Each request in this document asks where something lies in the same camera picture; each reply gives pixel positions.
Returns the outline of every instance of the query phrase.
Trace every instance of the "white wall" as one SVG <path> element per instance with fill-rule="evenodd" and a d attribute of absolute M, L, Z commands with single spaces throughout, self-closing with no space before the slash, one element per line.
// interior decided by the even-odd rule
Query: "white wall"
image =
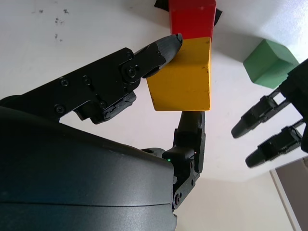
<path fill-rule="evenodd" d="M 199 179 L 175 211 L 176 231 L 292 231 L 270 173 L 246 182 Z"/>

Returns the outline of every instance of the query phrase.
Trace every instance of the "robotic hand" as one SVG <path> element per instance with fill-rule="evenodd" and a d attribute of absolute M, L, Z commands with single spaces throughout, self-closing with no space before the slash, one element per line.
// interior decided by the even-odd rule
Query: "robotic hand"
<path fill-rule="evenodd" d="M 138 150 L 59 123 L 94 124 L 136 100 L 141 78 L 179 51 L 180 34 L 124 48 L 0 101 L 1 231 L 175 230 L 173 214 L 203 168 L 204 112 L 182 112 L 173 148 Z"/>
<path fill-rule="evenodd" d="M 289 72 L 287 79 L 270 95 L 263 96 L 256 105 L 241 117 L 241 120 L 232 129 L 233 137 L 239 138 L 250 130 L 255 129 L 259 124 L 268 121 L 290 103 L 303 117 L 293 125 L 284 127 L 279 134 L 268 138 L 260 144 L 257 150 L 246 158 L 248 167 L 259 166 L 298 147 L 308 153 L 308 128 L 307 126 L 305 127 L 303 136 L 296 129 L 308 122 L 307 72 L 308 59 Z M 281 104 L 277 104 L 274 100 L 274 97 L 279 93 L 285 97 Z"/>

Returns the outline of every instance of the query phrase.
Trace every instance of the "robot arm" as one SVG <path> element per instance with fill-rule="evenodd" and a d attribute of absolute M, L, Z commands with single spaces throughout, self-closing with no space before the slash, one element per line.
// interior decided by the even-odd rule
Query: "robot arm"
<path fill-rule="evenodd" d="M 204 112 L 182 112 L 173 148 L 138 150 L 59 122 L 99 124 L 136 100 L 140 78 L 179 51 L 181 35 L 124 48 L 0 101 L 0 230 L 172 231 L 203 168 Z"/>

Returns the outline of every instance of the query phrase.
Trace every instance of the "wooden block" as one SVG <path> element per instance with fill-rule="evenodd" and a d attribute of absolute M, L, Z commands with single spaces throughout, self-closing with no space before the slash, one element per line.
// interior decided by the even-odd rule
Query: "wooden block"
<path fill-rule="evenodd" d="M 211 37 L 215 21 L 215 0 L 169 0 L 171 34 L 184 39 Z"/>
<path fill-rule="evenodd" d="M 285 46 L 264 39 L 244 61 L 250 80 L 275 89 L 298 66 L 298 61 Z"/>
<path fill-rule="evenodd" d="M 184 39 L 176 57 L 147 79 L 156 111 L 210 109 L 210 41 Z"/>

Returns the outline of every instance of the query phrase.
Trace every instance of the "stacked blocks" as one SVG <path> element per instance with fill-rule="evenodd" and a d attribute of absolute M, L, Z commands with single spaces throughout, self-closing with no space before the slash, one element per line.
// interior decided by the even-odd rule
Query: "stacked blocks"
<path fill-rule="evenodd" d="M 214 0 L 169 0 L 171 34 L 181 33 L 176 57 L 148 86 L 157 111 L 210 109 L 210 47 L 215 20 Z"/>

